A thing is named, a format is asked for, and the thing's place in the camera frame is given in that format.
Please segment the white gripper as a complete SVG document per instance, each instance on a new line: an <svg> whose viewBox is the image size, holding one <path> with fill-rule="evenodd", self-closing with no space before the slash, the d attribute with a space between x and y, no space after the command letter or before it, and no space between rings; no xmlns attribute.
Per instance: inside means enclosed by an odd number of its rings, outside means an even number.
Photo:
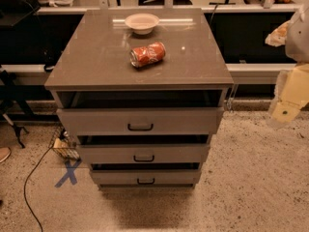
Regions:
<svg viewBox="0 0 309 232"><path fill-rule="evenodd" d="M267 35L265 43L281 46L286 42L289 21ZM297 64L291 71L281 71L276 80L274 98L268 109L267 125L273 129L287 126L309 102L309 64Z"/></svg>

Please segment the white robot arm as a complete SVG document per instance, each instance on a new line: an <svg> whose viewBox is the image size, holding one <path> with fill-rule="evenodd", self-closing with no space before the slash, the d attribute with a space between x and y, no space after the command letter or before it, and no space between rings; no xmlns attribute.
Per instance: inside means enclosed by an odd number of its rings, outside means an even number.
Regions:
<svg viewBox="0 0 309 232"><path fill-rule="evenodd" d="M265 43L284 45L286 55L296 61L290 71L278 74L269 106L267 124L279 129L291 123L309 103L309 6L302 5L267 36Z"/></svg>

